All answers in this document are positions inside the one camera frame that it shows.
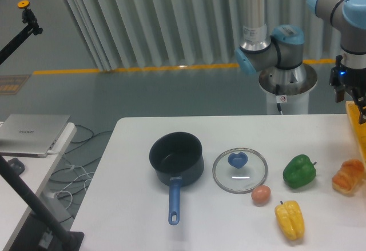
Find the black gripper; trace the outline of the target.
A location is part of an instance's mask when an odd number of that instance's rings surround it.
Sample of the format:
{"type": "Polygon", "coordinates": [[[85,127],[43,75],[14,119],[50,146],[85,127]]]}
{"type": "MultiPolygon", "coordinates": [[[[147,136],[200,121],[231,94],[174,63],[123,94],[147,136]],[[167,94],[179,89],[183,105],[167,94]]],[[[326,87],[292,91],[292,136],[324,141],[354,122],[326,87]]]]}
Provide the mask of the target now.
{"type": "Polygon", "coordinates": [[[342,64],[343,56],[335,59],[335,67],[331,69],[329,84],[335,91],[335,102],[344,100],[348,93],[358,111],[359,124],[365,123],[365,68],[354,69],[342,64]]]}

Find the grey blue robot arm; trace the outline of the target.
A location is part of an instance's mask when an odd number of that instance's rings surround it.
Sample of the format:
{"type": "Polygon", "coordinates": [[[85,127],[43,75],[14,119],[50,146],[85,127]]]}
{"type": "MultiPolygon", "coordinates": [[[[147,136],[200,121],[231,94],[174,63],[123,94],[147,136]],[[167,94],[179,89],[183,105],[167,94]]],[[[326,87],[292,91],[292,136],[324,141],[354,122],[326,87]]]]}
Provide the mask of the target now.
{"type": "MultiPolygon", "coordinates": [[[[265,0],[242,0],[242,37],[235,50],[237,62],[247,74],[261,72],[260,84],[273,95],[298,95],[316,84],[313,68],[303,64],[304,33],[293,25],[280,25],[268,33],[265,0]]],[[[357,121],[365,123],[365,0],[307,0],[315,16],[340,32],[340,54],[331,69],[329,83],[336,102],[349,94],[357,109],[357,121]]]]}

